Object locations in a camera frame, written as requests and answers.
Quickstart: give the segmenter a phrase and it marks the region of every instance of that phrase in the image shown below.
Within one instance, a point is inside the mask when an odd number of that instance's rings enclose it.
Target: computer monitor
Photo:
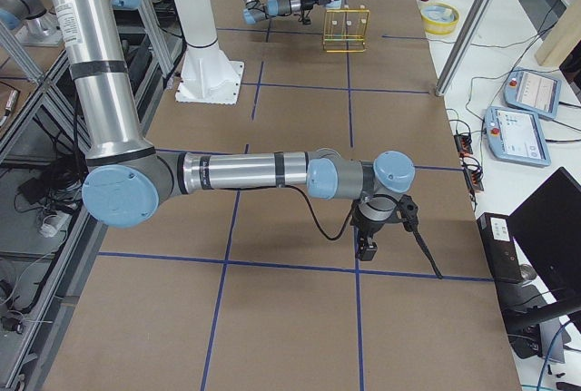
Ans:
[[[571,301],[581,296],[581,185],[564,167],[557,169],[507,225],[557,303],[574,310]],[[581,312],[568,315],[581,331]]]

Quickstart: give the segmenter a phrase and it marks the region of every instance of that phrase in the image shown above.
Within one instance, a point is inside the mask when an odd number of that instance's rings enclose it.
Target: blue cap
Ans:
[[[307,191],[313,198],[332,199],[337,193],[339,176],[333,161],[320,158],[309,162]]]
[[[266,0],[266,11],[269,16],[279,15],[279,0]]]
[[[343,0],[333,1],[332,3],[328,3],[325,5],[325,8],[341,8],[343,5]]]
[[[83,202],[106,225],[130,228],[155,213],[159,195],[140,171],[114,164],[89,173],[83,184]]]
[[[137,10],[142,0],[113,0],[111,4],[115,10]]]
[[[375,176],[387,189],[405,193],[416,176],[416,168],[409,157],[401,152],[383,152],[374,162]]]
[[[20,20],[16,16],[2,8],[0,8],[0,22],[6,25],[9,30],[14,30],[20,25]]]
[[[256,19],[252,16],[251,12],[248,11],[248,8],[242,10],[242,16],[244,16],[244,22],[248,25],[256,24]]]

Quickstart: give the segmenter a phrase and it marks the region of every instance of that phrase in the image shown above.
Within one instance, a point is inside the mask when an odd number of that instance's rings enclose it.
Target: white column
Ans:
[[[236,103],[244,63],[231,62],[220,49],[210,0],[174,0],[188,43],[180,102]]]

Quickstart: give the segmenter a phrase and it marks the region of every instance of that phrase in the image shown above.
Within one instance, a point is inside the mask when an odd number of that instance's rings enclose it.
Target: blue tablet device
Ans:
[[[535,112],[489,107],[484,120],[488,145],[503,161],[548,166],[551,159]]]
[[[561,82],[557,78],[534,71],[515,69],[505,84],[505,101],[508,105],[552,120],[559,105]]]

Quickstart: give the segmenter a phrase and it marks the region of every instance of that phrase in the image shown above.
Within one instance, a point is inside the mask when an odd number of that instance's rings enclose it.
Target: yellow wire rack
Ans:
[[[369,24],[369,9],[347,6],[329,9],[325,13],[323,50],[328,53],[362,53],[366,49],[365,35]]]

